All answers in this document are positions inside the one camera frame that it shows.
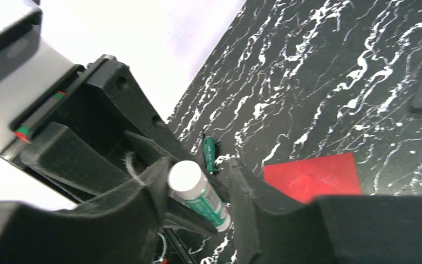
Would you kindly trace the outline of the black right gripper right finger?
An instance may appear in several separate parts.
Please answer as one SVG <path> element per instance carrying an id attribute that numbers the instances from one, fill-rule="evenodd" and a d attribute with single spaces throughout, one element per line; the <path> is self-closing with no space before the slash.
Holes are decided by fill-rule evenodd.
<path id="1" fill-rule="evenodd" d="M 422 263 L 422 196 L 300 203 L 237 158 L 229 184 L 238 263 Z"/>

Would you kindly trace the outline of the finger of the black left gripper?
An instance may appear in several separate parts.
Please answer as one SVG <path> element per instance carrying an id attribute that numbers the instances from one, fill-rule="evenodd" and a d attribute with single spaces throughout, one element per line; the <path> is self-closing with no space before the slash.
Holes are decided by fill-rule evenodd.
<path id="1" fill-rule="evenodd" d="M 75 209 L 55 214 L 78 236 L 155 234 L 167 221 L 204 235 L 217 233 L 204 217 L 173 200 L 167 183 L 174 164 L 161 157 L 133 176 L 107 161 L 67 126 L 50 123 L 20 153 L 23 164 L 93 195 Z"/>
<path id="2" fill-rule="evenodd" d="M 139 169 L 162 156 L 192 156 L 169 130 L 124 63 L 99 58 L 84 71 L 84 142 L 119 167 L 135 151 Z"/>

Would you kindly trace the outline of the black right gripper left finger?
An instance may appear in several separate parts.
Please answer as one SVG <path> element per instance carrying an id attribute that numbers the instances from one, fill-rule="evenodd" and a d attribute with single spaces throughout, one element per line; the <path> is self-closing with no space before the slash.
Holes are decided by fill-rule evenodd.
<path id="1" fill-rule="evenodd" d="M 0 263 L 152 263 L 170 158 L 72 210 L 0 202 Z"/>

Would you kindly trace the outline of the red paper envelope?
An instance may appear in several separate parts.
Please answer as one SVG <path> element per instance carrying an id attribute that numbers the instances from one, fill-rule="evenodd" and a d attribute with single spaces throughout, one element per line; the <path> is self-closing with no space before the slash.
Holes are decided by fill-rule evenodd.
<path id="1" fill-rule="evenodd" d="M 263 176 L 269 185 L 304 204 L 320 195 L 362 193 L 351 152 L 265 165 Z"/>

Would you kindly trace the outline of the white green glue stick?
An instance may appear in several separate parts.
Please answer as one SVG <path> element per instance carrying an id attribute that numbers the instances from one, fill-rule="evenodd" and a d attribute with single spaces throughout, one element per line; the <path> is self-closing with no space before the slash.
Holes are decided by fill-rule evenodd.
<path id="1" fill-rule="evenodd" d="M 173 165 L 168 174 L 168 185 L 218 232 L 231 226 L 232 219 L 224 203 L 196 162 L 180 161 Z"/>

